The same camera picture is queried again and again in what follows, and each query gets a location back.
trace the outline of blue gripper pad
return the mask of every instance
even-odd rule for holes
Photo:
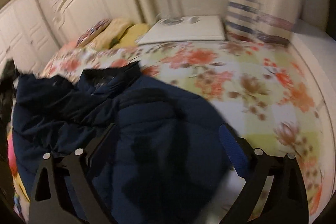
[[[224,147],[237,174],[245,180],[249,177],[249,161],[244,151],[232,135],[230,130],[223,124],[219,128],[219,140]]]

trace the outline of floral bedsheet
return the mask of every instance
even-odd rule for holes
[[[305,76],[288,51],[250,42],[171,42],[96,52],[58,52],[41,77],[78,81],[86,68],[121,67],[140,60],[143,73],[206,98],[253,147],[269,155],[295,153],[307,190],[310,216],[320,202],[321,125]],[[260,214],[268,180],[251,215]],[[218,223],[244,180],[232,171],[197,222]]]

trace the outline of silver screw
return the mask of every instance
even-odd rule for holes
[[[77,148],[77,149],[75,150],[75,155],[76,155],[76,156],[80,156],[81,154],[83,154],[83,152],[84,152],[84,150],[83,150],[82,148]]]
[[[254,150],[254,153],[255,153],[256,155],[258,155],[258,156],[261,156],[261,155],[264,153],[264,151],[262,151],[260,148],[256,148],[256,149]]]
[[[293,153],[288,153],[287,157],[290,158],[291,160],[295,159],[295,155]]]
[[[49,159],[50,157],[51,157],[51,154],[50,154],[50,153],[45,153],[45,154],[43,155],[43,158],[44,158],[45,160]]]

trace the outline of puffer jacket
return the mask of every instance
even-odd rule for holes
[[[230,165],[218,138],[224,120],[200,96],[142,75],[137,62],[84,70],[76,85],[20,76],[13,143],[28,195],[44,153],[68,155],[110,123],[118,127],[115,157],[92,182],[113,217],[191,223]]]

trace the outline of yellow pillow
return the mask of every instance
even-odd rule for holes
[[[143,37],[148,31],[149,25],[145,23],[135,24],[126,30],[123,37],[119,40],[119,43],[113,46],[113,48],[135,47],[137,40]]]
[[[93,39],[86,47],[96,51],[110,49],[122,37],[128,27],[132,25],[131,21],[124,18],[116,18],[112,20],[110,25]]]

